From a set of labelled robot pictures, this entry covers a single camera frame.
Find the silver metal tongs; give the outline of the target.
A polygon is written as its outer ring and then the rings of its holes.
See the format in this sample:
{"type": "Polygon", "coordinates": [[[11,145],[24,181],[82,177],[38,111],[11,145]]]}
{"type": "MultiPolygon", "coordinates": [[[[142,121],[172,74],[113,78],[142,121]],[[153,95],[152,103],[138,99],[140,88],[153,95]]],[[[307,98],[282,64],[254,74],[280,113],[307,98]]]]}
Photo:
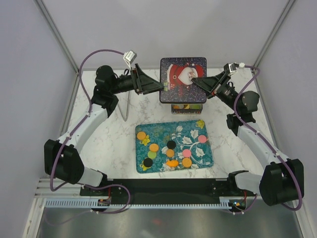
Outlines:
{"type": "Polygon", "coordinates": [[[130,104],[131,104],[131,92],[119,94],[118,108],[119,108],[123,121],[128,120],[130,104]]]}

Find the gold tin lid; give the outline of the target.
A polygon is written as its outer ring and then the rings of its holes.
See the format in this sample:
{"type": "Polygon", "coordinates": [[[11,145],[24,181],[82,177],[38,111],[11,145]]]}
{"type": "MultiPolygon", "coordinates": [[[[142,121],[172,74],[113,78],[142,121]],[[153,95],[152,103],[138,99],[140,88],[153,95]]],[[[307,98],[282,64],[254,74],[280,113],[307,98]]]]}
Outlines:
{"type": "Polygon", "coordinates": [[[207,75],[205,57],[173,57],[160,60],[160,83],[164,85],[159,93],[163,104],[203,104],[205,92],[193,83],[193,78],[207,75]]]}

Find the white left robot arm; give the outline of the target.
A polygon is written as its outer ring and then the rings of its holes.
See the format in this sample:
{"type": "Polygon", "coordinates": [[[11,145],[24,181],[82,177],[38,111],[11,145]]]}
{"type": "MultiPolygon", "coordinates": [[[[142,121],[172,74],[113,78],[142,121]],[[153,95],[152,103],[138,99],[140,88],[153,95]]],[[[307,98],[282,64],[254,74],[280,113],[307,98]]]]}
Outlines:
{"type": "Polygon", "coordinates": [[[110,117],[118,104],[117,94],[135,91],[149,94],[160,91],[163,84],[146,75],[138,66],[117,76],[108,65],[96,71],[93,96],[88,109],[77,124],[57,140],[49,139],[44,145],[44,168],[50,177],[70,184],[91,186],[96,195],[104,195],[108,183],[105,174],[84,166],[80,152],[94,131],[110,117]]]}

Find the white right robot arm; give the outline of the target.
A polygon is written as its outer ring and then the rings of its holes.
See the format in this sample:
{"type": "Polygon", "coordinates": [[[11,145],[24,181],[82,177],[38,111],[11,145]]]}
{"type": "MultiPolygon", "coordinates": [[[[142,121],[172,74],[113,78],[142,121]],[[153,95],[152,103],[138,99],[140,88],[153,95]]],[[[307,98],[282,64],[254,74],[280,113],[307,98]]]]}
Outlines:
{"type": "Polygon", "coordinates": [[[259,94],[247,91],[249,84],[237,92],[229,82],[237,69],[245,67],[243,63],[230,63],[218,75],[190,77],[208,99],[218,97],[234,111],[227,115],[228,128],[251,149],[264,169],[261,176],[249,171],[230,173],[226,189],[234,196],[247,190],[260,195],[269,206],[281,204],[298,211],[304,197],[304,166],[299,159],[290,159],[283,154],[261,132],[252,115],[258,109],[259,94]]]}

